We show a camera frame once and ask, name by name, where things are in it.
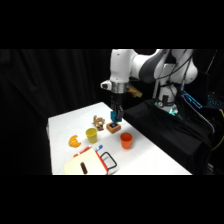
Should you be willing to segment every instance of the black curtain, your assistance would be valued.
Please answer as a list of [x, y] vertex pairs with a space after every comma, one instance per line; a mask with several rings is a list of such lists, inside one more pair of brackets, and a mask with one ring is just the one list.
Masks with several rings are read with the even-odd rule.
[[[152, 54], [155, 49], [135, 49]], [[48, 118], [98, 102], [110, 106], [110, 93], [100, 83], [110, 77], [112, 49], [1, 49], [0, 172], [50, 174]], [[198, 49], [195, 63], [205, 71], [211, 49]], [[222, 92], [222, 51], [210, 69], [211, 85]], [[127, 97], [125, 109], [152, 97], [154, 83], [132, 83], [142, 99]]]

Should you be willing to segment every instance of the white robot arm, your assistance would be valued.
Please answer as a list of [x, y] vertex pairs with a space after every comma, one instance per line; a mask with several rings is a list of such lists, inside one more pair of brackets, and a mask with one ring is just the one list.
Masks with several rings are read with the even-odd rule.
[[[124, 111], [122, 102], [127, 92], [129, 78], [133, 77], [145, 83], [156, 82], [153, 98], [158, 108], [177, 113], [175, 97], [177, 89], [172, 83], [193, 82], [198, 74], [192, 55], [194, 49], [157, 49], [153, 55], [138, 55], [133, 49], [117, 49], [111, 55], [111, 77], [103, 82], [101, 88], [111, 91], [111, 107], [114, 111], [111, 119], [120, 122]], [[160, 85], [160, 94], [156, 98]]]

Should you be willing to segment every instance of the pen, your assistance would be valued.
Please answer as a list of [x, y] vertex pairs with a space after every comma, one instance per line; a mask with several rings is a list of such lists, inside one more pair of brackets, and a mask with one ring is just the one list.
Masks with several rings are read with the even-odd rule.
[[87, 146], [87, 147], [86, 147], [85, 149], [83, 149], [81, 152], [79, 152], [78, 154], [74, 155], [73, 158], [75, 158], [75, 157], [81, 155], [82, 153], [86, 152], [87, 150], [89, 150], [89, 149], [91, 149], [91, 148], [92, 148], [91, 145]]
[[102, 149], [102, 148], [103, 148], [103, 146], [100, 145], [99, 147], [97, 147], [96, 149], [94, 149], [94, 151], [98, 152], [98, 151], [100, 151], [100, 149]]

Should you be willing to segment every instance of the yellow cup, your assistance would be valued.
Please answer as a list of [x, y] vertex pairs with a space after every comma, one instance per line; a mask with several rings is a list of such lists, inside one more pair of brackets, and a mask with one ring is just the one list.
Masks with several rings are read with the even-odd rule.
[[88, 137], [90, 143], [97, 142], [97, 130], [95, 128], [88, 129], [86, 131], [86, 136]]

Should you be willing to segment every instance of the white table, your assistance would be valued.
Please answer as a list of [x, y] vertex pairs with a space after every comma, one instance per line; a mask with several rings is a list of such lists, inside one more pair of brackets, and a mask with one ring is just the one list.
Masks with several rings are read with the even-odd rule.
[[[111, 109], [104, 103], [98, 103], [70, 113], [49, 118], [49, 138], [51, 146], [51, 163], [53, 175], [63, 175], [63, 164], [88, 145], [91, 145], [85, 132], [94, 127], [93, 117], [103, 117], [106, 124], [111, 122]], [[104, 125], [104, 131], [98, 132], [98, 142], [92, 144], [93, 148], [103, 145], [99, 155], [109, 152], [118, 166], [109, 174], [120, 175], [191, 175], [186, 169], [164, 153], [154, 143], [144, 137], [139, 131], [123, 120], [120, 123], [122, 129], [112, 135]], [[133, 136], [133, 144], [130, 149], [123, 149], [120, 135], [129, 132]], [[79, 148], [69, 146], [69, 139], [78, 135], [78, 141], [82, 143]], [[106, 159], [107, 166], [113, 165], [110, 159]]]

